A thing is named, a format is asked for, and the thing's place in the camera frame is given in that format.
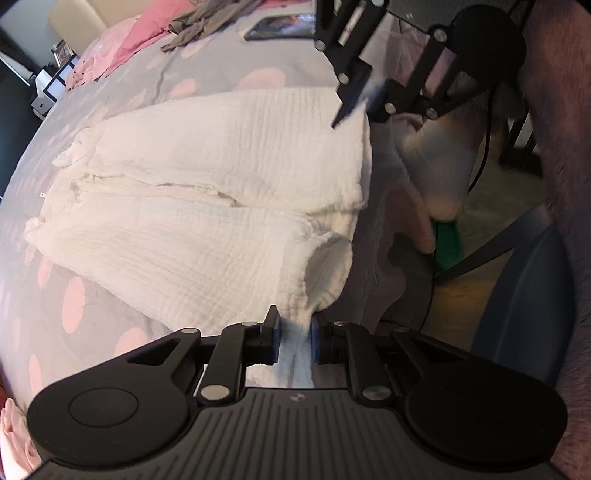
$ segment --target smartphone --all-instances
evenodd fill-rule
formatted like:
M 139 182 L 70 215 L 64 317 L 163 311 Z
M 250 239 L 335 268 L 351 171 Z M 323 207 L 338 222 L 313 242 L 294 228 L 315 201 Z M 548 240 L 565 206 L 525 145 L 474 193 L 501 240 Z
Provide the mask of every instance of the smartphone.
M 257 23 L 244 40 L 271 40 L 274 38 L 314 38 L 316 15 L 280 15 L 266 17 Z

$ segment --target person's arm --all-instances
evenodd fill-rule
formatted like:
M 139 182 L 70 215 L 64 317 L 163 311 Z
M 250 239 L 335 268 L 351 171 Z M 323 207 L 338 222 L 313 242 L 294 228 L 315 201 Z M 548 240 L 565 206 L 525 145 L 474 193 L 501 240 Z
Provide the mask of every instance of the person's arm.
M 557 389 L 569 425 L 553 463 L 591 478 L 591 14 L 575 0 L 538 0 L 525 29 L 521 87 L 530 106 L 551 210 L 577 291 L 578 318 Z

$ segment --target pink blanket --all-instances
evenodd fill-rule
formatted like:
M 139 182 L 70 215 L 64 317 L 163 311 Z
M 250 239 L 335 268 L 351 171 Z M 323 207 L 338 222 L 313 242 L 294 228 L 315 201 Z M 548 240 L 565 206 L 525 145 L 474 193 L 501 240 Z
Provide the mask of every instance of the pink blanket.
M 0 413 L 0 457 L 6 480 L 22 480 L 41 465 L 25 416 L 11 398 Z
M 109 68 L 115 53 L 134 26 L 136 17 L 127 18 L 105 30 L 82 54 L 82 57 L 66 79 L 66 88 L 96 80 Z

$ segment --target blue chair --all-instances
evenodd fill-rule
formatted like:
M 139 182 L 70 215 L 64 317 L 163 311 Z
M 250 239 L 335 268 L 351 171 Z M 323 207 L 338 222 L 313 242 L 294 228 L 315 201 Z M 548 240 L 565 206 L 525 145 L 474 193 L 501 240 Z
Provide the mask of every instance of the blue chair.
M 545 206 L 538 206 L 453 268 L 456 278 L 513 249 L 499 276 L 471 353 L 554 385 L 576 317 L 572 273 Z

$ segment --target pink pillow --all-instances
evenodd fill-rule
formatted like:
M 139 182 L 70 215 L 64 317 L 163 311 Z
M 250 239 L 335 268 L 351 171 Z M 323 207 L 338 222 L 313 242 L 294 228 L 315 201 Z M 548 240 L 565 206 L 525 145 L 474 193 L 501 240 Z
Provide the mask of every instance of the pink pillow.
M 137 52 L 167 35 L 171 20 L 193 7 L 189 0 L 154 0 L 131 28 L 106 74 L 110 75 Z
M 66 79 L 68 90 L 103 75 L 134 26 L 135 20 L 136 17 L 131 17 L 119 22 L 105 30 L 88 46 Z

